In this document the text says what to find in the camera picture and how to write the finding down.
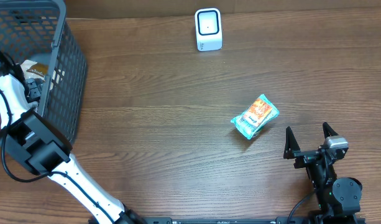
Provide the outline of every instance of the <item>orange label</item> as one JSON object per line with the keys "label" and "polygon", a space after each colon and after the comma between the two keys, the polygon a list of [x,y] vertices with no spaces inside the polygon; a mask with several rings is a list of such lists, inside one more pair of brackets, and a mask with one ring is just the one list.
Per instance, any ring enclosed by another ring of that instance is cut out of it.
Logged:
{"label": "orange label", "polygon": [[245,121],[258,127],[272,111],[272,107],[258,98],[242,116]]}

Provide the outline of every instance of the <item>item in bin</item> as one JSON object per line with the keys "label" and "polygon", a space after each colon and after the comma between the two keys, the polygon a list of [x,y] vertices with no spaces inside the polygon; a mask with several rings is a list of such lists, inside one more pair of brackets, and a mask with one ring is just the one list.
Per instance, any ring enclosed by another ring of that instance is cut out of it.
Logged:
{"label": "item in bin", "polygon": [[[45,75],[48,72],[48,66],[34,62],[32,60],[25,60],[22,65],[22,70],[24,74],[24,78],[27,80],[29,78],[34,78],[35,80],[41,79],[42,82],[45,82]],[[56,71],[53,71],[52,79],[55,80],[57,84],[63,79],[65,76],[65,71],[59,70],[59,72],[62,74],[62,77],[59,74],[56,74]],[[53,82],[51,82],[50,90],[53,89]]]}
{"label": "item in bin", "polygon": [[233,118],[231,122],[234,123],[241,134],[250,140],[257,136],[263,126],[276,118],[279,113],[273,103],[262,94],[246,111]]}

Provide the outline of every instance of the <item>brown surface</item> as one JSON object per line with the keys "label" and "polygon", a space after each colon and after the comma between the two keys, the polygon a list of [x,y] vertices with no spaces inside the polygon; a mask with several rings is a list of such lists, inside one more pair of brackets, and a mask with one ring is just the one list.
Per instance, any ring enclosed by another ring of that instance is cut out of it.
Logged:
{"label": "brown surface", "polygon": [[[363,183],[359,215],[381,223],[381,9],[225,15],[223,49],[204,53],[192,16],[70,25],[89,61],[73,152],[141,215],[288,215],[311,184],[282,159],[285,128],[316,149],[327,121],[351,147],[337,174]],[[281,113],[246,141],[229,121],[261,93]],[[14,182],[0,164],[0,223],[88,217],[57,184]]]}
{"label": "brown surface", "polygon": [[189,16],[216,7],[222,13],[381,7],[381,0],[69,0],[72,18]]}

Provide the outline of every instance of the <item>wooden tabletop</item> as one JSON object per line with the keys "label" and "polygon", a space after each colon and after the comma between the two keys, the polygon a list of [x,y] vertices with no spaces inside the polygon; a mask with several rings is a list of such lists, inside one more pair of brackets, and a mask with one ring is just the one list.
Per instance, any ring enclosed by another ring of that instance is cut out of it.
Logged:
{"label": "wooden tabletop", "polygon": [[[223,48],[198,52],[193,16],[70,21],[89,63],[73,153],[146,217],[274,218],[311,191],[283,159],[327,121],[349,141],[339,177],[363,184],[358,216],[381,223],[381,8],[222,16]],[[260,95],[280,110],[251,141],[230,123]],[[16,175],[30,177],[12,159]],[[296,215],[317,209],[316,199]],[[0,223],[86,223],[56,183],[11,180],[0,161]]]}

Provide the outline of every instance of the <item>wooden table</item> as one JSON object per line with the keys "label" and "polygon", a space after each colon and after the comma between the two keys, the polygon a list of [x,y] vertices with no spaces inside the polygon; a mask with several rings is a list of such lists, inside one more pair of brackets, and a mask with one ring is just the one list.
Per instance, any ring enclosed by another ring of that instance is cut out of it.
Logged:
{"label": "wooden table", "polygon": [[[143,216],[273,218],[311,190],[283,159],[285,128],[302,150],[327,121],[350,144],[339,177],[364,186],[381,223],[381,8],[223,15],[224,46],[198,52],[194,18],[70,21],[88,62],[73,152]],[[262,93],[280,110],[255,140],[230,123]],[[30,177],[12,159],[9,167]],[[297,215],[316,209],[313,199]],[[0,162],[0,223],[86,223],[47,179],[11,180]]]}

